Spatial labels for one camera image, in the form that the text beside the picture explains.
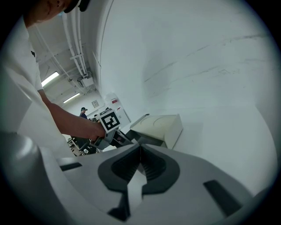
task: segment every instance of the white machine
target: white machine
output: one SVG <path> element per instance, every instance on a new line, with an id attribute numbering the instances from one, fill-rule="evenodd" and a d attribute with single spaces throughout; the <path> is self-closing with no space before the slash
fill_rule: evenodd
<path id="1" fill-rule="evenodd" d="M 19 91 L 15 97 L 24 99 L 24 94 Z M 25 102 L 20 103 L 23 109 Z M 51 149 L 10 132 L 11 120 L 2 126 L 2 149 L 8 149 L 0 151 L 5 181 L 45 224 L 237 224 L 256 206 L 248 190 L 216 166 L 167 149 L 182 131 L 178 115 L 145 115 L 127 134 L 118 129 L 114 110 L 102 112 L 99 119 L 107 134 L 94 146 L 117 149 L 59 159 Z M 20 118 L 15 122 L 14 130 Z M 147 184 L 141 186 L 142 202 L 132 211 L 127 186 L 137 170 Z"/>

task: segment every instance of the white curved surface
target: white curved surface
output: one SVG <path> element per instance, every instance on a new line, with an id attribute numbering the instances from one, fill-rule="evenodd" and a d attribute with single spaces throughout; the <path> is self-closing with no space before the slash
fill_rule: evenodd
<path id="1" fill-rule="evenodd" d="M 268 186 L 280 148 L 280 55 L 255 12 L 225 0 L 110 5 L 103 39 L 91 43 L 101 50 L 102 96 L 114 92 L 132 121 L 179 113 L 175 150 L 209 160 L 253 194 Z"/>
<path id="2" fill-rule="evenodd" d="M 145 117 L 131 127 L 131 130 L 163 141 L 167 129 L 172 126 L 176 117 L 176 115 Z"/>

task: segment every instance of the person in background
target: person in background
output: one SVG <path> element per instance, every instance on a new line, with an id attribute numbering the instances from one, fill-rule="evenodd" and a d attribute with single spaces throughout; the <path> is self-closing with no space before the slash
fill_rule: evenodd
<path id="1" fill-rule="evenodd" d="M 62 11 L 69 13 L 79 0 L 33 0 L 34 4 L 14 26 L 1 51 L 1 75 L 28 96 L 31 104 L 15 132 L 30 137 L 39 147 L 52 150 L 55 158 L 74 156 L 62 134 L 92 141 L 105 136 L 100 123 L 72 115 L 50 102 L 41 84 L 36 52 L 29 41 L 28 28 L 52 19 Z M 5 102 L 10 107 L 15 102 Z"/>
<path id="2" fill-rule="evenodd" d="M 97 122 L 96 116 L 97 116 L 97 114 L 94 115 L 94 118 L 92 119 L 93 122 Z"/>
<path id="3" fill-rule="evenodd" d="M 86 114 L 85 114 L 86 111 L 87 111 L 87 109 L 86 109 L 85 107 L 82 107 L 82 108 L 81 108 L 80 117 L 83 117 L 83 118 L 85 118 L 85 119 L 88 119 L 87 116 L 86 116 Z"/>

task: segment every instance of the cap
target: cap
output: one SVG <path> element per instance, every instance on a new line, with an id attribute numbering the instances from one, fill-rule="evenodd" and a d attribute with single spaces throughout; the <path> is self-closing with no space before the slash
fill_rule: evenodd
<path id="1" fill-rule="evenodd" d="M 69 13 L 72 11 L 72 9 L 74 9 L 76 7 L 76 5 L 78 4 L 79 0 L 72 0 L 69 4 L 69 6 L 66 8 L 66 10 L 64 10 L 65 13 Z"/>

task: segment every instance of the white pipe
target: white pipe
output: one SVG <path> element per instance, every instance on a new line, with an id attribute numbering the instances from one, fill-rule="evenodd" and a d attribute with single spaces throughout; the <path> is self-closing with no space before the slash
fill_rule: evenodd
<path id="1" fill-rule="evenodd" d="M 79 49 L 79 44 L 78 44 L 78 39 L 77 39 L 77 29 L 76 29 L 76 8 L 74 8 L 71 11 L 70 16 L 71 16 L 71 23 L 72 23 L 72 30 L 73 30 L 73 36 L 74 36 L 74 42 L 75 42 L 75 46 L 76 46 L 76 51 L 77 51 L 77 54 L 80 55 L 81 52 L 80 52 L 80 49 Z M 84 72 L 84 74 L 86 74 L 86 71 L 85 71 L 84 64 L 82 62 L 82 57 L 81 56 L 79 56 L 79 60 L 80 60 L 80 64 L 82 66 L 83 72 Z"/>
<path id="2" fill-rule="evenodd" d="M 78 10 L 77 17 L 78 17 L 78 41 L 79 41 L 79 47 L 80 47 L 80 50 L 81 50 L 81 55 L 82 55 L 82 61 L 83 61 L 83 64 L 84 64 L 84 68 L 86 70 L 86 74 L 88 75 L 88 72 L 87 72 L 87 69 L 86 69 L 85 60 L 84 60 L 84 56 L 83 56 L 82 43 L 81 43 L 80 10 Z"/>
<path id="3" fill-rule="evenodd" d="M 59 61 L 57 60 L 57 58 L 54 56 L 53 52 L 51 51 L 51 49 L 49 48 L 47 42 L 45 41 L 43 35 L 41 34 L 40 30 L 38 29 L 37 25 L 35 25 L 37 32 L 39 33 L 42 41 L 44 42 L 45 46 L 47 47 L 48 51 L 51 53 L 52 57 L 55 59 L 55 61 L 57 62 L 57 64 L 60 66 L 60 68 L 63 70 L 63 72 L 65 72 L 65 74 L 71 79 L 71 77 L 69 76 L 69 74 L 65 71 L 65 69 L 61 66 L 61 64 L 59 63 Z M 79 87 L 79 85 L 72 80 L 72 82 L 75 84 L 75 86 L 83 93 L 85 94 L 85 92 Z"/>
<path id="4" fill-rule="evenodd" d="M 70 49 L 70 53 L 71 53 L 72 56 L 75 56 L 75 53 L 74 53 L 74 50 L 73 50 L 73 47 L 72 47 L 72 44 L 71 44 L 71 40 L 70 40 L 70 35 L 69 35 L 69 32 L 68 32 L 68 27 L 67 27 L 67 15 L 66 15 L 66 13 L 63 13 L 63 14 L 62 14 L 62 22 L 63 22 L 63 26 L 64 26 L 64 29 L 65 29 L 66 40 L 67 40 L 67 43 L 68 43 L 68 47 L 69 47 L 69 49 Z M 84 77 L 84 74 L 82 73 L 81 68 L 80 68 L 80 66 L 79 66 L 79 64 L 78 64 L 78 62 L 77 62 L 77 60 L 76 60 L 76 58 L 73 59 L 73 60 L 74 60 L 74 62 L 75 62 L 75 64 L 76 64 L 76 66 L 77 66 L 77 69 L 78 69 L 80 75 L 81 75 L 82 77 Z"/>
<path id="5" fill-rule="evenodd" d="M 70 70 L 68 70 L 67 71 L 67 73 L 70 73 L 70 72 L 72 72 L 72 71 L 74 71 L 74 70 L 76 70 L 77 68 L 76 67 L 74 67 L 74 68 L 72 68 L 72 69 L 70 69 Z"/>

